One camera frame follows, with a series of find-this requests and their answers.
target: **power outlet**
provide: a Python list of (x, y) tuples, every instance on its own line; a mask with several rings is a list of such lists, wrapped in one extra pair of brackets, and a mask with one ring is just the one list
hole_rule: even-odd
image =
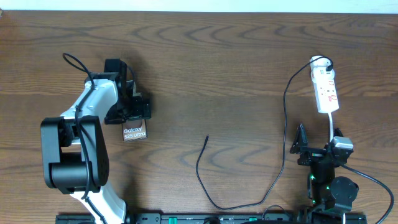
[(330, 64), (331, 62), (327, 58), (321, 58), (311, 63), (311, 79), (319, 113), (331, 113), (339, 108), (334, 80), (335, 71), (333, 69), (326, 70)]

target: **white wall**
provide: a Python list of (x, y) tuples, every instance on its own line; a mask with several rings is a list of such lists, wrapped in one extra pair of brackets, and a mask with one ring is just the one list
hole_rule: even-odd
[(4, 10), (398, 13), (398, 0), (0, 0)]

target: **black wire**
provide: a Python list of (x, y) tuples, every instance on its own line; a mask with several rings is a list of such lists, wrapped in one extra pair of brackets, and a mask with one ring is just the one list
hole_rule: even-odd
[(101, 222), (103, 224), (107, 224), (106, 220), (105, 220), (105, 217), (100, 213), (100, 211), (98, 211), (98, 209), (94, 206), (93, 202), (91, 202), (89, 197), (87, 197), (85, 199), (85, 202), (90, 206), (90, 208), (93, 210), (93, 212), (96, 213), (97, 216), (99, 216), (99, 220), (101, 220)]
[(282, 210), (284, 211), (284, 213), (285, 213), (289, 218), (292, 218), (292, 216), (291, 216), (289, 213), (287, 213), (287, 212), (285, 211), (285, 209), (282, 208), (281, 206), (279, 206), (279, 205), (271, 205), (270, 207), (266, 208), (266, 209), (264, 210), (264, 212), (262, 213), (262, 216), (261, 216), (261, 217), (262, 217), (263, 220), (266, 219), (266, 218), (265, 218), (265, 215), (266, 215), (268, 209), (274, 208), (274, 207), (278, 207), (278, 208), (282, 209)]
[[(79, 63), (81, 65), (82, 68), (77, 67), (75, 64), (71, 63), (67, 57), (70, 57), (72, 59), (74, 59), (77, 63)], [(87, 180), (86, 180), (86, 189), (85, 189), (85, 193), (82, 196), (82, 200), (85, 200), (87, 198), (88, 192), (90, 191), (90, 180), (91, 180), (91, 169), (90, 169), (90, 163), (89, 163), (89, 158), (88, 158), (88, 152), (87, 152), (87, 147), (86, 147), (86, 143), (85, 143), (85, 139), (83, 137), (83, 133), (81, 131), (81, 126), (80, 126), (80, 120), (79, 120), (79, 113), (81, 110), (81, 107), (83, 106), (83, 104), (85, 103), (85, 101), (87, 100), (87, 98), (90, 96), (90, 94), (94, 91), (95, 89), (95, 84), (94, 84), (94, 79), (93, 76), (91, 75), (91, 72), (87, 69), (87, 67), (79, 60), (77, 59), (75, 56), (68, 54), (68, 53), (63, 53), (62, 54), (63, 59), (68, 62), (68, 64), (72, 65), (73, 67), (86, 72), (90, 81), (91, 81), (91, 88), (88, 91), (88, 93), (80, 100), (79, 104), (76, 105), (76, 111), (75, 111), (75, 124), (76, 124), (76, 130), (78, 132), (79, 138), (80, 138), (80, 144), (81, 144), (81, 148), (83, 151), (83, 155), (85, 157), (85, 164), (86, 164), (86, 172), (87, 172)]]
[[(72, 59), (74, 59), (77, 63), (79, 63), (79, 64), (81, 65), (82, 68), (77, 67), (74, 63), (71, 63), (71, 62), (67, 59), (67, 56), (70, 57), (70, 58), (72, 58)], [(63, 53), (63, 54), (62, 54), (62, 57), (63, 57), (63, 59), (64, 59), (66, 62), (68, 62), (68, 64), (70, 64), (71, 66), (75, 67), (76, 69), (79, 69), (79, 70), (82, 71), (82, 72), (87, 73), (88, 78), (89, 78), (90, 81), (91, 81), (91, 88), (93, 89), (93, 88), (95, 87), (94, 79), (93, 79), (93, 76), (91, 75), (91, 72), (87, 69), (87, 67), (86, 67), (79, 59), (77, 59), (75, 56), (73, 56), (73, 55), (71, 55), (71, 54), (69, 54), (69, 53)]]
[(367, 179), (369, 179), (369, 180), (371, 180), (371, 181), (373, 181), (373, 182), (379, 184), (381, 187), (383, 187), (383, 188), (388, 192), (388, 194), (390, 195), (390, 205), (388, 206), (388, 209), (387, 209), (387, 211), (384, 213), (384, 215), (379, 219), (379, 221), (376, 222), (376, 224), (382, 223), (382, 222), (387, 218), (388, 214), (390, 214), (390, 212), (391, 212), (391, 210), (392, 210), (392, 208), (393, 208), (393, 206), (394, 206), (394, 194), (392, 194), (390, 188), (388, 188), (385, 184), (383, 184), (383, 183), (380, 182), (379, 180), (375, 179), (374, 177), (371, 177), (371, 176), (369, 176), (369, 175), (367, 175), (367, 174), (362, 173), (361, 171), (358, 171), (358, 170), (356, 170), (356, 169), (350, 168), (350, 167), (348, 167), (348, 166), (342, 164), (339, 160), (337, 160), (337, 159), (333, 156), (333, 154), (332, 154), (331, 152), (329, 152), (329, 154), (330, 154), (330, 156), (331, 156), (331, 158), (333, 159), (333, 162), (334, 162), (335, 164), (337, 164), (337, 165), (339, 165), (339, 166), (341, 166), (341, 167), (343, 167), (343, 168), (345, 168), (345, 169), (347, 169), (347, 170), (349, 170), (349, 171), (351, 171), (351, 172), (354, 172), (355, 174), (358, 174), (358, 175), (360, 175), (360, 176), (362, 176), (362, 177), (365, 177), (365, 178), (367, 178)]
[(273, 182), (272, 185), (269, 187), (267, 193), (265, 194), (264, 198), (263, 198), (260, 202), (257, 202), (257, 203), (250, 203), (250, 204), (246, 204), (246, 205), (239, 205), (239, 206), (229, 207), (229, 208), (223, 208), (223, 207), (220, 207), (220, 206), (216, 205), (216, 203), (214, 203), (214, 201), (210, 198), (209, 194), (207, 193), (207, 190), (206, 190), (205, 186), (203, 185), (203, 183), (202, 183), (201, 180), (200, 180), (199, 173), (198, 173), (199, 161), (200, 161), (201, 155), (203, 154), (203, 151), (205, 150), (205, 147), (206, 147), (206, 144), (207, 144), (207, 140), (208, 140), (208, 138), (209, 138), (209, 135), (207, 135), (207, 137), (206, 137), (206, 139), (205, 139), (205, 144), (203, 145), (203, 149), (201, 150), (201, 152), (200, 152), (200, 154), (199, 154), (199, 158), (198, 158), (198, 161), (197, 161), (196, 172), (197, 172), (197, 177), (198, 177), (199, 183), (200, 183), (201, 187), (203, 188), (203, 191), (205, 192), (207, 198), (209, 199), (210, 203), (211, 203), (214, 207), (216, 207), (216, 208), (219, 209), (219, 210), (226, 211), (226, 210), (234, 210), (234, 209), (237, 209), (237, 208), (245, 208), (245, 207), (257, 206), (257, 205), (261, 205), (262, 203), (264, 203), (264, 202), (266, 201), (268, 195), (270, 194), (271, 190), (274, 188), (276, 182), (279, 180), (279, 178), (281, 177), (281, 175), (282, 175), (282, 173), (283, 173), (283, 171), (284, 171), (284, 169), (285, 169), (285, 144), (286, 144), (286, 129), (287, 129), (287, 112), (286, 112), (286, 102), (285, 102), (285, 99), (286, 99), (287, 89), (289, 88), (290, 82), (292, 81), (292, 79), (293, 79), (297, 74), (299, 74), (305, 67), (307, 67), (308, 65), (310, 65), (312, 62), (314, 62), (314, 61), (316, 61), (316, 60), (319, 60), (319, 59), (321, 59), (321, 58), (326, 58), (326, 59), (330, 60), (330, 63), (331, 63), (331, 64), (328, 66), (327, 69), (331, 70), (331, 69), (333, 68), (333, 61), (332, 61), (330, 58), (328, 58), (328, 57), (321, 56), (321, 57), (318, 57), (318, 58), (316, 58), (316, 59), (310, 61), (309, 63), (305, 64), (305, 65), (304, 65), (299, 71), (297, 71), (297, 72), (290, 78), (290, 80), (287, 82), (287, 86), (286, 86), (286, 89), (285, 89), (285, 91), (284, 91), (285, 130), (284, 130), (284, 143), (283, 143), (283, 150), (282, 150), (282, 167), (280, 168), (280, 171), (279, 171), (278, 176), (275, 178), (274, 182)]

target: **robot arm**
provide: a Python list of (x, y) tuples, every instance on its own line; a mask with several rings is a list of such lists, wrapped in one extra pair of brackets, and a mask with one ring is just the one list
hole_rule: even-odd
[[(135, 93), (134, 81), (126, 81), (127, 65), (120, 59), (107, 59), (104, 73), (93, 75), (95, 88), (86, 80), (76, 102), (58, 118), (45, 118), (41, 124), (44, 179), (50, 188), (78, 199), (95, 217), (97, 224), (125, 223), (129, 217), (126, 203), (108, 182), (109, 159), (101, 124), (121, 124), (149, 119), (149, 100)], [(86, 199), (87, 169), (81, 152), (63, 152), (63, 147), (80, 144), (76, 130), (76, 105), (81, 105), (79, 124), (87, 148), (91, 177)]]

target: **white power strip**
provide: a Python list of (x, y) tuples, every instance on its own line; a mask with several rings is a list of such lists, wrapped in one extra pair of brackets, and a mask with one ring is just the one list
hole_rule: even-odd
[[(321, 56), (312, 57), (310, 62), (318, 57)], [(339, 108), (334, 80), (335, 71), (333, 69), (331, 71), (326, 70), (330, 64), (331, 61), (327, 58), (318, 59), (310, 64), (311, 79), (319, 113), (331, 113)]]

